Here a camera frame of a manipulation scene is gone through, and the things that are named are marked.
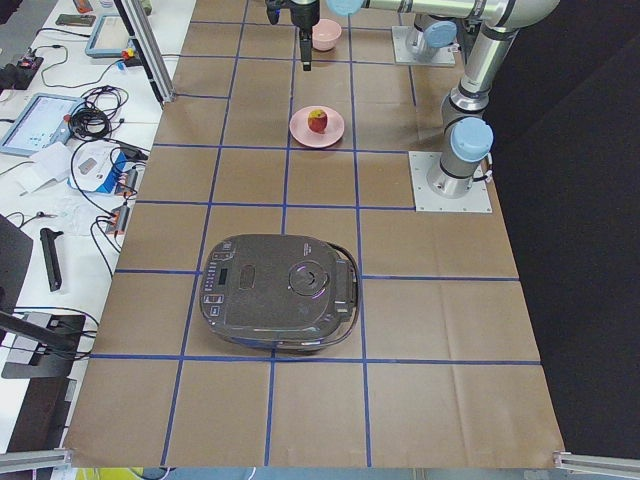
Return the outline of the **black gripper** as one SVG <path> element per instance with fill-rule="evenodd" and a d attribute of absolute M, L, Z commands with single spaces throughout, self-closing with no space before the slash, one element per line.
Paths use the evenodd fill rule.
<path fill-rule="evenodd" d="M 277 25 L 280 18 L 281 1 L 265 0 L 265 5 L 269 23 Z M 312 68 L 312 28 L 319 22 L 319 1 L 291 0 L 289 9 L 292 23 L 299 28 L 298 39 L 302 68 L 308 72 Z"/>

